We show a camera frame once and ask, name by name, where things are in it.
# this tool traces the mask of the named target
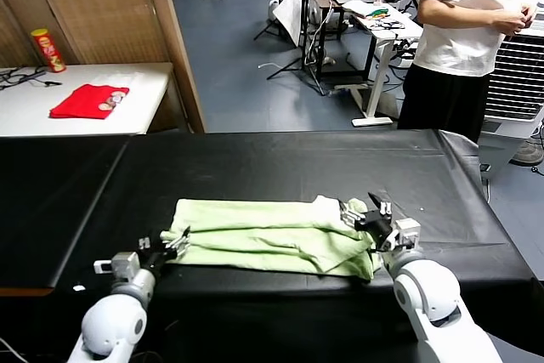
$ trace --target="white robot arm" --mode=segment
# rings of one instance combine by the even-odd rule
[[[416,250],[421,226],[411,218],[393,221],[391,203],[370,194],[379,210],[343,209],[346,223],[367,231],[394,280],[394,294],[418,340],[422,363],[500,363],[489,336],[474,323],[459,281],[446,267]]]
[[[117,283],[111,295],[100,299],[83,317],[82,333],[68,363],[127,363],[144,336],[147,307],[156,279],[169,259],[189,248],[190,229],[176,240],[152,246],[149,238],[140,240],[147,252],[140,268],[136,252],[119,252],[112,260],[96,261],[97,274],[113,273]]]

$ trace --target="pringles can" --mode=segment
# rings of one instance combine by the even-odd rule
[[[49,34],[48,29],[36,29],[31,32],[38,47],[42,50],[43,55],[48,61],[52,72],[61,72],[66,69],[60,57],[59,50],[54,46],[53,39]]]

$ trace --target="black pants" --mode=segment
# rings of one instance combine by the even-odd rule
[[[490,76],[461,77],[412,65],[399,129],[444,129],[478,142]]]

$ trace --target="man's hand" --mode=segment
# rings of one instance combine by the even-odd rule
[[[493,10],[492,13],[491,27],[507,36],[518,34],[527,25],[528,17],[521,12]]]
[[[530,25],[533,24],[533,21],[535,21],[537,10],[538,8],[534,3],[524,3],[521,7],[521,13],[523,13],[526,18],[525,29],[528,29]]]

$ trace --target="green object on desk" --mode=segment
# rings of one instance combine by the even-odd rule
[[[362,201],[347,206],[366,211]],[[246,269],[354,275],[371,280],[380,266],[374,241],[341,220],[338,200],[178,201],[173,223],[161,238],[171,241],[190,226],[190,247],[177,264],[230,265]]]
[[[388,9],[378,9],[378,10],[374,10],[372,13],[367,14],[366,17],[376,17],[381,14],[388,14],[388,13],[389,13]]]

